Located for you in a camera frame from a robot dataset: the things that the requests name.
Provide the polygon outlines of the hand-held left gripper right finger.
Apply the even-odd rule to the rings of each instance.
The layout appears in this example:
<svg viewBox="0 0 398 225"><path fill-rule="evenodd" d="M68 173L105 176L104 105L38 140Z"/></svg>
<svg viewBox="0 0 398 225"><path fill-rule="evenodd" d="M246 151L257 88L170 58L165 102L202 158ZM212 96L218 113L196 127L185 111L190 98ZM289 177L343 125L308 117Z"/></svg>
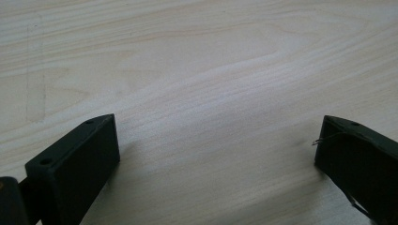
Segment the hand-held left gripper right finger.
<svg viewBox="0 0 398 225"><path fill-rule="evenodd" d="M314 165L375 225L398 225L398 142L326 115Z"/></svg>

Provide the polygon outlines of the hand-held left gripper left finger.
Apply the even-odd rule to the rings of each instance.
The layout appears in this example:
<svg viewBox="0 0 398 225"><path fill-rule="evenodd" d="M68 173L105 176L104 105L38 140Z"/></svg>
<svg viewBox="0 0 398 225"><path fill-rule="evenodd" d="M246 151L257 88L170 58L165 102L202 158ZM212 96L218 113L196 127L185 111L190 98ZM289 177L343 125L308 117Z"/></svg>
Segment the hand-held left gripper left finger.
<svg viewBox="0 0 398 225"><path fill-rule="evenodd" d="M81 123L25 164L30 220L79 225L119 161L115 117Z"/></svg>

